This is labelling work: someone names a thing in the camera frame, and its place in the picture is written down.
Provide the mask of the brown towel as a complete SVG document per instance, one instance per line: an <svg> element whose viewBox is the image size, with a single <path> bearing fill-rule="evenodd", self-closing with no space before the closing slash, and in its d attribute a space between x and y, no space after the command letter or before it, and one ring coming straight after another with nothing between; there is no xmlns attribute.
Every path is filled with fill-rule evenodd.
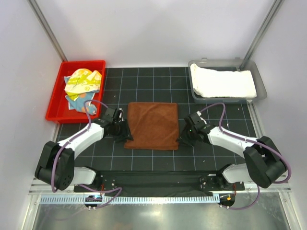
<svg viewBox="0 0 307 230"><path fill-rule="evenodd" d="M177 103L129 103L127 120L133 140L127 140L124 148L178 150Z"/></svg>

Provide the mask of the white towel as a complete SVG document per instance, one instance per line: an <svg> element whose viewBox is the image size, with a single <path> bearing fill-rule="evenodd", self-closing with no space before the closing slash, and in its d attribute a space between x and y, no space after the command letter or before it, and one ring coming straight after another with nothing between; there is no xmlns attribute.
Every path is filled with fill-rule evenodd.
<svg viewBox="0 0 307 230"><path fill-rule="evenodd" d="M194 92L202 98L255 98L256 87L251 71L217 71L191 64Z"/></svg>

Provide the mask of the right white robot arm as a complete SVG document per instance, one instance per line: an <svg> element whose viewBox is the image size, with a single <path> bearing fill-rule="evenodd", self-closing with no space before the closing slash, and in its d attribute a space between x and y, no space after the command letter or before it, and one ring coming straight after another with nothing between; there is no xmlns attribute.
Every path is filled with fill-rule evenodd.
<svg viewBox="0 0 307 230"><path fill-rule="evenodd" d="M243 164L230 164L219 170L216 184L222 190L227 190L234 183L249 181L261 188L268 188L287 171L285 162L270 138L250 138L210 125L199 111L185 118L185 126L177 141L188 146L194 146L197 141L218 146L245 160Z"/></svg>

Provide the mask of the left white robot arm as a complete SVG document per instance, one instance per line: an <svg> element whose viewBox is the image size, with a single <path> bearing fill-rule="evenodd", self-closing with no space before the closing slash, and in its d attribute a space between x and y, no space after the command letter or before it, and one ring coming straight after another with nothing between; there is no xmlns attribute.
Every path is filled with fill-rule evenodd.
<svg viewBox="0 0 307 230"><path fill-rule="evenodd" d="M43 146L35 178L50 185L54 193L70 185L98 191L103 183L101 173L91 167L78 167L75 160L88 147L108 136L115 141L133 139L121 108L109 107L100 118L89 121L73 136L59 142L47 142Z"/></svg>

